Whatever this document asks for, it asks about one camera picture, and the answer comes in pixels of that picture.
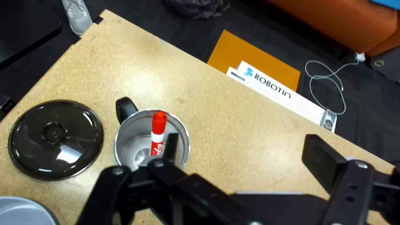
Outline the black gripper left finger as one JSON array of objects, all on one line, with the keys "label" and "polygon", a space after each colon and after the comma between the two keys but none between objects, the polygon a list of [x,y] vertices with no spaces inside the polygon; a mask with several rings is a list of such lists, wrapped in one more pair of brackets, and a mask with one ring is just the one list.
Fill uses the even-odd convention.
[{"label": "black gripper left finger", "polygon": [[179,143],[179,134],[177,133],[170,133],[167,135],[165,149],[164,149],[164,159],[167,162],[174,163],[177,150],[177,143]]}]

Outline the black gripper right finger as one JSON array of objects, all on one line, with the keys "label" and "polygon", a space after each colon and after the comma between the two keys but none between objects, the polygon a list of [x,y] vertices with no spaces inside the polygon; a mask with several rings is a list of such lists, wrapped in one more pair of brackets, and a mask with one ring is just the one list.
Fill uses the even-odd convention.
[{"label": "black gripper right finger", "polygon": [[307,134],[301,162],[324,190],[334,197],[347,160],[316,134]]}]

